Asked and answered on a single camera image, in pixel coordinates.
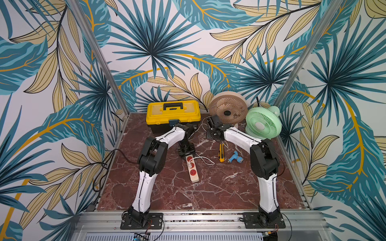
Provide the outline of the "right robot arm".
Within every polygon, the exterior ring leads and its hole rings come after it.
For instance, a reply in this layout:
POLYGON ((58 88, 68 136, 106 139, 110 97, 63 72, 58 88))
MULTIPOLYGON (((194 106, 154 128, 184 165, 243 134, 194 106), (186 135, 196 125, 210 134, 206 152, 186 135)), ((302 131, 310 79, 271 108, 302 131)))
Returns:
POLYGON ((280 208, 277 201, 276 180, 280 166, 279 156, 275 152, 272 142, 262 141, 248 135, 233 125, 224 124, 216 115, 208 117, 207 138, 219 142, 227 141, 242 148, 250 154, 252 172, 258 178, 260 201, 258 218, 253 219, 260 225, 267 227, 280 218, 280 208))

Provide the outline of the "blue glue gun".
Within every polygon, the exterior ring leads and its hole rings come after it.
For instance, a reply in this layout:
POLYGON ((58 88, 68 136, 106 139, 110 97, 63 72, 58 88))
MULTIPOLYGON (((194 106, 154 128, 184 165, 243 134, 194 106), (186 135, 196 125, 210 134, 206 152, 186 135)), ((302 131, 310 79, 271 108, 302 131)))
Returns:
POLYGON ((233 155, 228 159, 228 163, 232 163, 233 161, 236 161, 237 163, 243 162, 243 157, 239 156, 237 151, 234 151, 233 155))

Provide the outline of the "yellow black toolbox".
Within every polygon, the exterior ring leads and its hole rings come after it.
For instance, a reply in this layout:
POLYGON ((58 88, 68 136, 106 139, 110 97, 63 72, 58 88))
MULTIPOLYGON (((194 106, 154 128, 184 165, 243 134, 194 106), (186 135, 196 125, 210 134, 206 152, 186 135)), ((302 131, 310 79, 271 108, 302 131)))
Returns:
POLYGON ((198 125, 201 111, 196 100, 153 102, 147 107, 146 124, 154 134, 164 134, 173 127, 169 120, 178 119, 181 124, 198 125))

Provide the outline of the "left aluminium corner post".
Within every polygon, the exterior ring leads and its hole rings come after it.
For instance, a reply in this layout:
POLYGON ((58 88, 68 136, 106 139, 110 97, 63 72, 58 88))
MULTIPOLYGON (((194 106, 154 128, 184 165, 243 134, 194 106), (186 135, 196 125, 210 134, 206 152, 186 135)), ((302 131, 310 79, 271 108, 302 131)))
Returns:
POLYGON ((97 62, 99 63, 103 74, 107 78, 107 81, 112 89, 112 92, 115 94, 115 96, 117 98, 119 106, 122 108, 125 116, 128 117, 129 111, 126 107, 125 101, 123 100, 123 98, 118 90, 118 86, 115 82, 115 79, 114 79, 114 77, 111 73, 111 70, 109 69, 108 64, 103 56, 103 53, 99 47, 97 39, 95 38, 95 35, 92 32, 91 26, 87 22, 87 18, 84 15, 84 12, 82 11, 82 8, 81 8, 79 1, 69 0, 67 2, 69 4, 70 8, 72 9, 74 17, 77 20, 80 28, 83 30, 85 38, 87 39, 87 41, 90 45, 91 51, 94 52, 95 58, 96 58, 97 62))

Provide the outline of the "beige power strip red sockets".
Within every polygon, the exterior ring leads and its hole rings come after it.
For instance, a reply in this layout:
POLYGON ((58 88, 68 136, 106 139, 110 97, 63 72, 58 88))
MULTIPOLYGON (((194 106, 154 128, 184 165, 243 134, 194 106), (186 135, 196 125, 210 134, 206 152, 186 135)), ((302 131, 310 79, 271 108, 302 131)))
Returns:
POLYGON ((186 162, 187 162, 188 172, 190 175, 191 182, 192 183, 199 182, 200 179, 199 179, 199 175, 197 172, 197 168, 196 168, 196 164, 195 164, 193 155, 186 156, 186 162))

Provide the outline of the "green desk fan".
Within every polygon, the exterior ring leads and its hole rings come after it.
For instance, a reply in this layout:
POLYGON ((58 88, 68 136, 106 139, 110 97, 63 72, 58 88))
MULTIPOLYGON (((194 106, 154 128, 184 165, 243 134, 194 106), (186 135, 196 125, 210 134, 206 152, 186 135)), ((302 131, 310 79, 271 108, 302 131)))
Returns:
POLYGON ((251 108, 246 116, 246 133, 261 140, 276 138, 282 131, 279 115, 277 106, 251 108))

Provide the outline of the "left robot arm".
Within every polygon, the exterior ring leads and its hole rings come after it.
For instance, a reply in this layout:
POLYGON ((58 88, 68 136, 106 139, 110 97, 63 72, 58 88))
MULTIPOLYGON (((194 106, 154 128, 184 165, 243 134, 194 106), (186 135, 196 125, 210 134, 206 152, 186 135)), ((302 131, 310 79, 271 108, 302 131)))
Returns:
POLYGON ((138 224, 148 219, 153 186, 158 174, 163 170, 168 149, 179 144, 179 156, 188 160, 195 154, 189 138, 197 130, 196 124, 176 124, 167 133, 156 138, 148 137, 138 158, 139 184, 135 199, 128 209, 128 217, 138 224))

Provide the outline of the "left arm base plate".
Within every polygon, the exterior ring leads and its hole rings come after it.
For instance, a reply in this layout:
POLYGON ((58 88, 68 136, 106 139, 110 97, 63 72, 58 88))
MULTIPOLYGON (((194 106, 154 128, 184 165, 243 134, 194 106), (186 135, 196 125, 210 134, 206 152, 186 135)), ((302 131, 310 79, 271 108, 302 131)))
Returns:
POLYGON ((163 228, 163 213, 149 213, 144 218, 136 219, 131 213, 124 213, 121 220, 121 230, 161 230, 163 228))

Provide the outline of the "yellow black utility knife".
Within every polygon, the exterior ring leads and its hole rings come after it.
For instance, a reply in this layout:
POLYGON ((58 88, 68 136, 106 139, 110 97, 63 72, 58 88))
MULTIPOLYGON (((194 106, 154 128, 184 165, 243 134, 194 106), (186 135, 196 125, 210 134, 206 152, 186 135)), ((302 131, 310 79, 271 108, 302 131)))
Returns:
POLYGON ((224 154, 225 154, 225 152, 224 152, 224 147, 225 147, 225 145, 224 145, 223 143, 220 143, 220 144, 219 144, 219 154, 218 154, 218 158, 219 158, 220 163, 225 162, 225 157, 224 157, 224 154))

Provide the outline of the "beige desk fan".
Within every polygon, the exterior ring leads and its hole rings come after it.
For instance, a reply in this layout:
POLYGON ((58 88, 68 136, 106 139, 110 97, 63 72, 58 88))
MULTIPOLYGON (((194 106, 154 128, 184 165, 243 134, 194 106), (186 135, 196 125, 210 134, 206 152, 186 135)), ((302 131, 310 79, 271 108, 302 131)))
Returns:
POLYGON ((231 124, 238 128, 248 113, 245 98, 234 91, 224 91, 216 94, 208 105, 209 114, 217 115, 224 124, 231 124))

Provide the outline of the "right aluminium corner post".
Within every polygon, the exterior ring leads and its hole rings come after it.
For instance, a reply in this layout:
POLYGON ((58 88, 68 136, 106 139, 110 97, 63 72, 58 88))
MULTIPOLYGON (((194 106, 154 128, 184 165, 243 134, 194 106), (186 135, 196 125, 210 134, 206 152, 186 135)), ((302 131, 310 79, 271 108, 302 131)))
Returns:
POLYGON ((339 10, 341 4, 343 3, 343 0, 339 1, 332 1, 331 5, 326 10, 326 14, 321 18, 320 23, 318 24, 315 33, 310 37, 310 40, 305 47, 304 51, 300 55, 296 65, 294 66, 294 69, 290 73, 287 81, 282 86, 282 89, 280 93, 278 94, 277 98, 275 99, 274 105, 277 107, 280 106, 280 103, 283 101, 284 97, 286 96, 286 93, 292 86, 293 82, 295 81, 296 77, 298 76, 300 70, 302 69, 304 63, 308 59, 308 57, 311 55, 312 51, 316 47, 318 41, 322 38, 324 35, 324 32, 329 26, 330 21, 333 19, 335 13, 339 10))

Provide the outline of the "aluminium front rail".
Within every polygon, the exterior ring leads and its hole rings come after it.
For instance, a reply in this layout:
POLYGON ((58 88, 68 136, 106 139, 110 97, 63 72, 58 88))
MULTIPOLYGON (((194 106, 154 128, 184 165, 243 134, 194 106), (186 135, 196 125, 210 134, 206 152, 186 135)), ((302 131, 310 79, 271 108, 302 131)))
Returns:
POLYGON ((86 212, 77 223, 72 241, 332 241, 320 211, 283 210, 283 228, 247 229, 243 210, 163 211, 159 230, 122 230, 121 212, 86 212))

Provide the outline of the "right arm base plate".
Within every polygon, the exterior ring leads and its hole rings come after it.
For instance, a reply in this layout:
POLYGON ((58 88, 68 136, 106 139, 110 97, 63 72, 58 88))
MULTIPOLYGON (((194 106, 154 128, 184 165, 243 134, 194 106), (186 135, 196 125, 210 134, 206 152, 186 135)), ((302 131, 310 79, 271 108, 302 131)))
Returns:
POLYGON ((244 223, 246 229, 278 230, 286 228, 285 221, 280 214, 273 220, 259 212, 244 212, 239 221, 244 223))

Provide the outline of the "aluminium corner post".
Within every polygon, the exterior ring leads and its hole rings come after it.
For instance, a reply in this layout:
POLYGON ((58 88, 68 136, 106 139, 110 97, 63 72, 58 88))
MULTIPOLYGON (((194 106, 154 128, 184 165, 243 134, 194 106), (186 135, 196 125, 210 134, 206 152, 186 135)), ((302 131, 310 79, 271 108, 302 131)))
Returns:
POLYGON ((67 2, 69 4, 70 8, 72 9, 74 17, 77 20, 80 28, 83 30, 85 38, 87 39, 87 41, 90 45, 91 51, 94 52, 95 58, 96 58, 97 62, 99 63, 103 74, 107 78, 107 81, 112 89, 112 92, 115 94, 115 96, 117 98, 119 106, 122 108, 125 116, 128 117, 129 111, 126 107, 125 101, 123 100, 123 98, 118 90, 118 86, 115 82, 115 79, 114 79, 114 77, 111 73, 111 70, 109 69, 108 64, 103 56, 103 53, 99 47, 97 39, 95 38, 95 35, 92 32, 91 26, 87 22, 87 18, 84 15, 84 12, 82 11, 82 8, 81 8, 79 1, 69 0, 67 2))
POLYGON ((304 63, 308 59, 308 57, 311 55, 312 51, 316 47, 318 41, 322 38, 324 35, 324 32, 329 26, 330 21, 333 19, 335 13, 339 10, 341 4, 343 3, 343 0, 339 1, 332 1, 331 5, 326 10, 326 14, 321 18, 320 23, 318 24, 315 33, 310 37, 310 40, 305 47, 304 51, 300 55, 296 65, 294 66, 294 69, 290 73, 287 81, 282 86, 282 89, 280 93, 278 94, 277 98, 275 99, 274 105, 277 107, 280 106, 280 103, 283 101, 284 97, 286 96, 286 93, 292 86, 293 82, 295 81, 296 77, 298 76, 300 70, 302 69, 304 63))

